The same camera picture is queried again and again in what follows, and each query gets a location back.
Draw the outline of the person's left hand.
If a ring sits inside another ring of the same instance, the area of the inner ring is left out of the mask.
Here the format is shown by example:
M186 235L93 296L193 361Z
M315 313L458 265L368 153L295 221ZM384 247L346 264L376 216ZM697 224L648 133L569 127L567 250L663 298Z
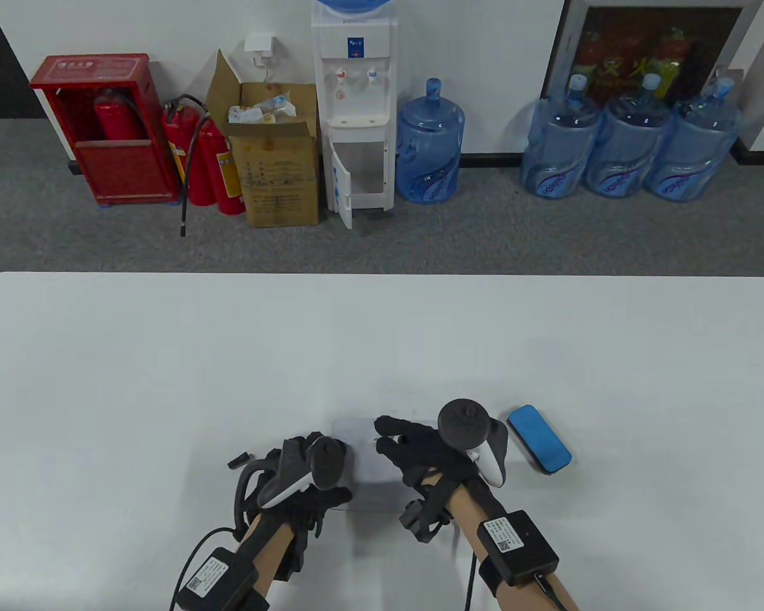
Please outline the person's left hand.
M263 458L243 452L228 462L239 472L234 499L234 533L245 537L258 516L274 517L294 532L320 535L325 512L352 500L340 486L347 446L321 432L289 437Z

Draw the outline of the person's right hand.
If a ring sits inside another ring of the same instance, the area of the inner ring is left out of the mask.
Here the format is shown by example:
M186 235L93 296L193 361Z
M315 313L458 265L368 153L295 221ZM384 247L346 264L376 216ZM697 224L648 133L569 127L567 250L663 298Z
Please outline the person's right hand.
M402 472L406 486L423 496L438 481L452 481L458 488L479 477L472 460L447 445L435 428L384 415L374 420L374 431L379 435L376 452Z

